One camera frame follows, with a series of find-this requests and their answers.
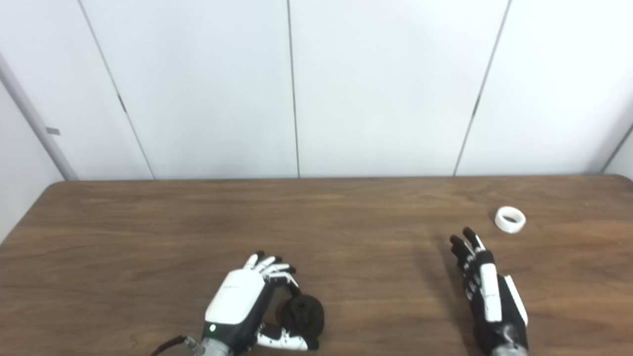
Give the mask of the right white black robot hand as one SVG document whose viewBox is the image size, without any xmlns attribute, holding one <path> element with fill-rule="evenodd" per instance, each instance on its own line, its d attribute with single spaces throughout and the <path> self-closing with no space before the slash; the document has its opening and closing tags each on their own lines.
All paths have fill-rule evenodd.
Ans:
<svg viewBox="0 0 633 356">
<path fill-rule="evenodd" d="M 511 275 L 501 275 L 491 250 L 469 227 L 452 235 L 462 288 L 473 317 L 473 336 L 487 356 L 527 356 L 529 318 Z"/>
</svg>

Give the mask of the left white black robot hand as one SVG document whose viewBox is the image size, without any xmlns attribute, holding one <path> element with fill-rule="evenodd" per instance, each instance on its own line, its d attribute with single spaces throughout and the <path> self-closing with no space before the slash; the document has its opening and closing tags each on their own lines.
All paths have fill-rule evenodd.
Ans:
<svg viewBox="0 0 633 356">
<path fill-rule="evenodd" d="M 296 269 L 281 257 L 249 256 L 242 268 L 230 271 L 204 314 L 201 348 L 204 356 L 238 356 L 256 345 L 281 350 L 318 350 L 319 342 L 287 327 L 264 322 L 277 288 L 301 295 Z"/>
</svg>

